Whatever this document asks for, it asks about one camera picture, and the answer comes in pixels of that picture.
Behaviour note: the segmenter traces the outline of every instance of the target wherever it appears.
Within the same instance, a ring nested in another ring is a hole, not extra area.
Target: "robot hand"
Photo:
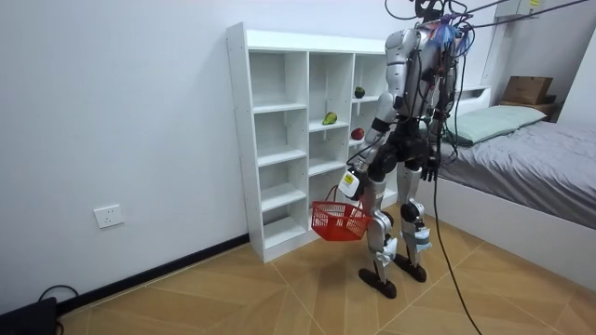
[[[428,149],[428,159],[422,166],[422,175],[420,179],[423,181],[435,181],[439,176],[439,160],[432,148]]]

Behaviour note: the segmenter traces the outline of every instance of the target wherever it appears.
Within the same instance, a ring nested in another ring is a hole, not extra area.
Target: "tile floor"
[[[399,216],[397,206],[388,211]],[[268,264],[243,246],[67,315],[65,334],[473,335],[433,219],[427,224],[435,246],[422,257],[428,280],[390,264],[395,300],[359,280],[358,269],[372,266],[364,241],[318,240]],[[450,225],[441,232],[485,335],[596,334],[595,292]]]

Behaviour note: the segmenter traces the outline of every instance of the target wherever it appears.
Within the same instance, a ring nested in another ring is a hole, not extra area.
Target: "red apple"
[[[356,129],[352,130],[352,139],[354,139],[356,141],[360,141],[360,140],[364,139],[364,129],[356,128]]]

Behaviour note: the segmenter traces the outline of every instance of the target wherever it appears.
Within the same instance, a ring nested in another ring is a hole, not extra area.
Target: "black baseboard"
[[[176,270],[180,270],[186,266],[192,265],[199,261],[204,261],[209,257],[213,257],[217,254],[220,254],[224,251],[227,251],[231,248],[235,248],[241,246],[245,243],[249,242],[249,235],[244,234],[225,242],[222,242],[218,245],[213,247],[209,247],[188,256],[184,256],[176,261],[171,261],[169,263],[157,266],[153,269],[147,270],[137,275],[130,276],[128,278],[119,280],[115,283],[110,285],[106,285],[102,288],[97,288],[87,293],[83,293],[78,297],[74,297],[72,299],[62,301],[58,303],[58,316],[65,315],[77,308],[83,307],[88,305],[92,302],[97,302],[101,299],[105,299],[111,295],[114,295],[118,292],[122,292],[124,290],[134,288],[136,286],[141,285],[142,283],[146,283],[148,281],[154,280],[159,278],[162,275],[167,275],[172,273]]]

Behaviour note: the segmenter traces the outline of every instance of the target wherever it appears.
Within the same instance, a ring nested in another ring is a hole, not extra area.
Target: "humanoid robot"
[[[442,125],[454,104],[457,38],[450,43],[438,42],[435,37],[445,18],[442,13],[422,10],[419,3],[416,2],[416,12],[425,21],[393,33],[386,40],[388,90],[379,97],[371,128],[359,153],[351,159],[355,162],[348,161],[351,167],[339,184],[346,196],[361,199],[364,212],[372,217],[367,238],[375,271],[360,269],[359,277],[389,299],[397,296],[385,271],[392,261],[415,280],[427,280],[420,251],[431,247],[430,231],[423,220],[425,209],[414,196],[421,179],[437,178],[440,158],[435,153],[440,141],[436,139],[440,138]],[[421,121],[427,124],[426,129],[420,129]],[[396,167],[400,235],[406,243],[407,256],[397,254],[398,240],[390,234],[393,219],[380,209],[386,174]]]

